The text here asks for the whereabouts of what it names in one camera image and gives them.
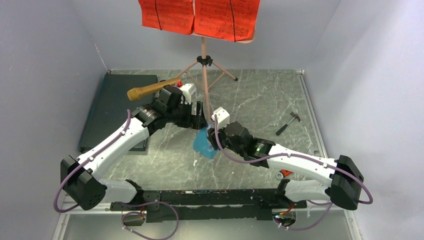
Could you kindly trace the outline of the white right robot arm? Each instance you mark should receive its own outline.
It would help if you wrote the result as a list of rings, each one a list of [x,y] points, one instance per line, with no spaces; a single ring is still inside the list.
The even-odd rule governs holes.
[[[324,158],[291,150],[273,141],[257,138],[238,122],[219,128],[208,126],[207,140],[230,160],[267,169],[287,170],[307,177],[297,181],[282,179],[275,190],[276,203],[287,208],[302,201],[328,201],[354,211],[359,204],[370,205],[373,197],[364,177],[345,155]]]

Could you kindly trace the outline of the gold microphone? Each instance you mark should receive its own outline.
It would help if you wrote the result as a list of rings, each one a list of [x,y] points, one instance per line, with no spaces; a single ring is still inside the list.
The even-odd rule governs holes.
[[[143,87],[134,87],[127,91],[127,97],[130,101],[137,101],[144,98],[147,95],[154,94],[159,92],[165,86],[174,86],[178,82],[181,81],[181,78],[171,78],[168,80],[163,80],[151,85],[143,86]]]

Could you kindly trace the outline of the blue metronome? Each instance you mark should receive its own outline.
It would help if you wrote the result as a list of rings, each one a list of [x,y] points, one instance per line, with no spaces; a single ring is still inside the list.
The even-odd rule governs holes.
[[[196,134],[193,141],[193,150],[199,153],[201,156],[212,160],[217,154],[217,150],[213,148],[213,146],[208,141],[208,131],[207,128],[202,128]]]

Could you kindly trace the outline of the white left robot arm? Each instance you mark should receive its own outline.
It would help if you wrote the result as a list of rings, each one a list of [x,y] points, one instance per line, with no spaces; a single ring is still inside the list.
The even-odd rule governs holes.
[[[105,180],[103,176],[130,149],[168,123],[194,130],[207,127],[202,102],[191,102],[195,92],[191,83],[167,85],[151,103],[128,110],[125,122],[105,140],[77,158],[67,156],[61,161],[60,188],[85,211],[106,202],[123,202],[131,210],[139,209],[144,193],[138,184]]]

